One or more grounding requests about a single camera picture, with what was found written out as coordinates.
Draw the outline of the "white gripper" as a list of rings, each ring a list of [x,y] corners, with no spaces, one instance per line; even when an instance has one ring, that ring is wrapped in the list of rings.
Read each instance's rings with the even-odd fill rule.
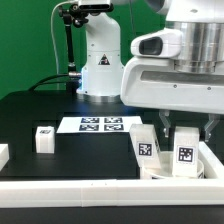
[[[169,137],[170,111],[207,113],[205,142],[224,114],[224,63],[213,74],[190,74],[174,70],[169,59],[133,57],[125,66],[121,100],[125,105],[163,109],[159,117]]]

